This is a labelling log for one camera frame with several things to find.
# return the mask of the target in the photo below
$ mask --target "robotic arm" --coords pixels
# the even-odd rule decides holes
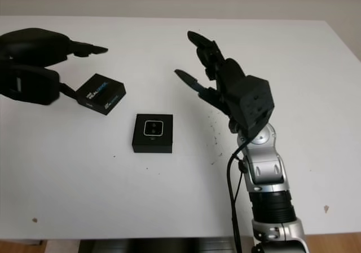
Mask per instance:
[[[206,75],[216,81],[217,89],[204,88],[184,71],[176,70],[176,74],[197,91],[201,99],[228,115],[231,132],[238,134],[239,148],[227,165],[237,253],[241,253],[242,248],[235,207],[237,193],[234,196],[230,180],[234,159],[239,161],[239,169],[245,176],[253,206],[253,233],[260,241],[252,253],[309,253],[302,223],[291,204],[283,161],[275,149],[276,132],[268,123],[274,109],[268,82],[245,76],[235,60],[224,59],[214,41],[194,32],[188,32],[188,38],[196,45]],[[243,160],[237,156],[240,151]]]

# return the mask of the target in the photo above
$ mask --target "white wall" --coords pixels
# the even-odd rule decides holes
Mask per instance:
[[[361,59],[361,0],[0,0],[0,15],[326,20]]]

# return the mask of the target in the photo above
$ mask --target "white tabletop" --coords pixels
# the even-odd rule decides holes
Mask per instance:
[[[0,34],[27,27],[108,47],[52,68],[73,88],[99,73],[127,94],[108,116],[63,95],[50,106],[0,97],[1,239],[232,235],[225,170],[236,136],[173,73],[214,85],[188,30],[270,81],[277,149],[305,232],[361,231],[361,63],[325,22],[0,17]],[[137,113],[174,115],[173,154],[133,153]],[[234,184],[238,176],[235,167]],[[238,212],[251,236],[245,186]]]

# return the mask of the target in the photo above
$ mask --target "floor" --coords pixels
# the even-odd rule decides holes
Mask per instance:
[[[361,233],[329,234],[307,236],[311,252],[316,253],[361,253]],[[69,252],[69,243],[64,243],[64,250],[52,250],[51,242],[46,250],[46,242],[40,246],[25,246],[10,242],[0,242],[0,253],[76,253]]]

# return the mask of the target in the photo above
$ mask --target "small black box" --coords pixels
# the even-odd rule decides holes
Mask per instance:
[[[137,114],[133,134],[135,153],[172,153],[173,115]]]
[[[94,74],[77,90],[79,104],[107,115],[125,95],[124,84]]]

